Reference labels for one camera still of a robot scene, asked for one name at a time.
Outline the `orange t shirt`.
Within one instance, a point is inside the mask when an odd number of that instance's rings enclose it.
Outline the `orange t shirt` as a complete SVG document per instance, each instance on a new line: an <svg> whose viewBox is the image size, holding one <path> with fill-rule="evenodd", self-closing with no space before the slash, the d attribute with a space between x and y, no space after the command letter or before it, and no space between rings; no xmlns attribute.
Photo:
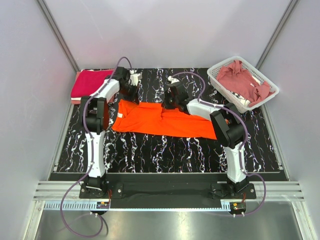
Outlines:
<svg viewBox="0 0 320 240"><path fill-rule="evenodd" d="M160 103L120 100L112 129L120 133L142 133L179 138L217 140L212 122L176 109L164 109Z"/></svg>

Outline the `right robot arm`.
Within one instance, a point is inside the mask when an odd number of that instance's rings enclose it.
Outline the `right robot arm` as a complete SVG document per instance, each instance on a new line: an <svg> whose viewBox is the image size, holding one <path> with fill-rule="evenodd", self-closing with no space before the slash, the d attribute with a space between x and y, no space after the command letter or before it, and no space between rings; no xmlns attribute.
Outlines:
<svg viewBox="0 0 320 240"><path fill-rule="evenodd" d="M240 112L233 103L213 104L188 96L187 93L175 94L167 90L162 107L202 117L211 121L217 141L223 146L227 160L227 180L221 186L218 197L239 198L245 194L249 185L244 169L244 142L248 130Z"/></svg>

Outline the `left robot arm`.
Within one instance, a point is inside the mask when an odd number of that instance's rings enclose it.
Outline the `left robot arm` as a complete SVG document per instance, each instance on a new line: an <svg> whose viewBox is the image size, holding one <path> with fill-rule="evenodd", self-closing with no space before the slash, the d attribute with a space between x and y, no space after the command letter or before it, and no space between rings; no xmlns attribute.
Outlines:
<svg viewBox="0 0 320 240"><path fill-rule="evenodd" d="M108 103L117 93L121 93L130 102L139 104L141 79L142 75L136 70L117 67L94 93L81 98L81 124L85 131L88 159L86 173L81 178L82 194L103 198L111 193L104 164L104 137L109 127Z"/></svg>

